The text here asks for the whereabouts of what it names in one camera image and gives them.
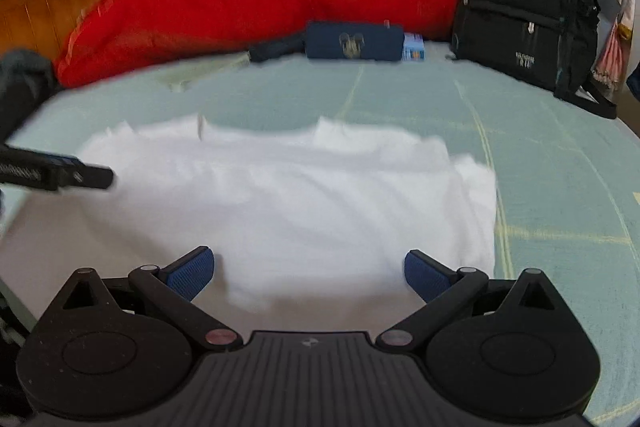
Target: red quilt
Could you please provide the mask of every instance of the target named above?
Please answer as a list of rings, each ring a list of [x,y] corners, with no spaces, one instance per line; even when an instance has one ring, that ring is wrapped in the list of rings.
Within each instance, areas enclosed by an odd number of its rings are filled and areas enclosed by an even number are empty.
[[[456,0],[101,0],[56,61],[65,87],[302,31],[309,21],[389,21],[449,38]]]

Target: green bed sheet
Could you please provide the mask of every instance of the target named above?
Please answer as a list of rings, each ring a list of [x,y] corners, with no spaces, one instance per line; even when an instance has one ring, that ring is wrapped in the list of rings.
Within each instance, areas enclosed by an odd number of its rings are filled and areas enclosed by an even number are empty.
[[[221,71],[215,58],[180,62],[61,94],[13,143],[74,153],[121,121],[193,113],[252,130],[324,116],[442,136],[450,153],[471,153],[497,173],[495,276],[545,270],[600,354],[588,416],[628,425],[640,415],[640,142],[619,121],[447,55],[446,45],[428,44],[424,62],[402,64],[291,57]],[[7,227],[24,192],[4,191]]]

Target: black backpack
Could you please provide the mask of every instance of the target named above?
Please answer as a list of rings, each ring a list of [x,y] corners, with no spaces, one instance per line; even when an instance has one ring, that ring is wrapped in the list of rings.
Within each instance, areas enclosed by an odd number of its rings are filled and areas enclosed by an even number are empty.
[[[459,0],[452,51],[603,116],[616,106],[593,84],[597,0]],[[579,96],[582,87],[593,97]]]

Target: wooden headboard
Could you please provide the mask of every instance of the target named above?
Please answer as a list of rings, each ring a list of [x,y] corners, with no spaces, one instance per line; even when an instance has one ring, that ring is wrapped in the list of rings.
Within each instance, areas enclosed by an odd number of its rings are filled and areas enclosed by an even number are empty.
[[[0,55],[28,48],[57,58],[83,10],[99,0],[0,0]]]

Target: white cloth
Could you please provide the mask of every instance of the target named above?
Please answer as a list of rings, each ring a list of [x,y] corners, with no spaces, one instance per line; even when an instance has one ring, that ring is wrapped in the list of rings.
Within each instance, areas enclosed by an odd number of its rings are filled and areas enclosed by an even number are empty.
[[[422,302],[402,261],[418,248],[494,269],[495,177],[444,142],[321,120],[278,135],[198,117],[95,136],[79,155],[117,174],[106,191],[32,194],[0,246],[0,273],[38,317],[71,272],[124,277],[198,245],[216,254],[194,301],[252,330],[369,330]]]

